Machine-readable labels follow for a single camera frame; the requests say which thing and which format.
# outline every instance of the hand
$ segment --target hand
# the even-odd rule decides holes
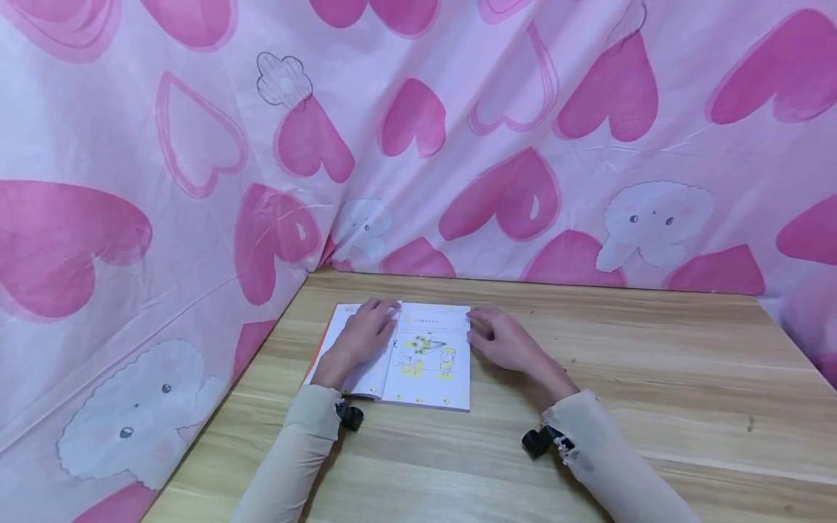
[[[513,316],[496,308],[468,312],[471,345],[496,365],[523,372],[546,388],[552,402],[578,392],[578,387]]]
[[[349,316],[331,349],[320,358],[311,384],[340,390],[352,369],[372,360],[387,347],[395,331],[390,310],[400,307],[395,300],[378,298],[361,305],[357,313]]]

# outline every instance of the left hand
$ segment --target left hand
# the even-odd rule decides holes
[[[334,345],[320,359],[312,385],[340,390],[355,367],[372,360],[387,347],[395,332],[391,310],[401,305],[395,300],[371,298],[357,313],[349,316],[346,327]]]

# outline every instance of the book page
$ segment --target book page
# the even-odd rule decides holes
[[[469,310],[403,304],[383,401],[470,410]]]
[[[331,323],[329,323],[328,328],[326,329],[326,334],[323,337],[320,353],[317,354],[314,365],[311,367],[311,370],[308,372],[308,376],[306,376],[304,381],[306,385],[311,383],[311,378],[314,377],[314,372],[320,364],[322,355],[331,349],[334,342],[337,340],[337,337],[341,332],[343,332],[343,328],[346,327],[346,322],[349,320],[349,317],[355,314],[361,305],[363,304],[339,304],[335,308],[334,316],[331,318]],[[393,336],[393,339],[390,341],[387,350],[385,350],[380,356],[363,364],[349,374],[346,382],[343,383],[343,388],[341,390],[343,394],[351,396],[369,396],[375,398],[381,397],[383,384],[387,379],[387,367],[389,364],[389,357],[393,351],[394,338],[395,336]]]

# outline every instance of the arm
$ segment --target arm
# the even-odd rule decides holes
[[[314,479],[337,440],[341,394],[304,385],[290,405],[279,437],[244,492],[232,523],[296,523]]]
[[[579,391],[517,320],[497,309],[474,309],[473,346],[494,363],[525,373],[554,405],[544,423],[564,433],[575,448],[564,463],[616,523],[700,522],[683,499],[632,449],[590,391]]]
[[[575,449],[564,464],[616,523],[699,523],[688,504],[633,449],[591,391],[560,399],[543,413]]]
[[[398,302],[371,299],[349,318],[296,394],[285,424],[235,509],[232,523],[296,523],[320,467],[337,440],[342,401],[337,389],[358,365],[373,359],[395,331]]]

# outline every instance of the black clip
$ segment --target black clip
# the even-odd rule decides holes
[[[549,450],[549,446],[555,443],[558,446],[558,451],[565,454],[575,449],[575,444],[564,435],[549,425],[542,428],[540,431],[530,430],[523,436],[523,448],[529,453],[532,459],[538,459]]]
[[[363,411],[357,407],[349,407],[345,403],[336,405],[337,416],[340,417],[340,425],[352,432],[357,432],[363,423]]]

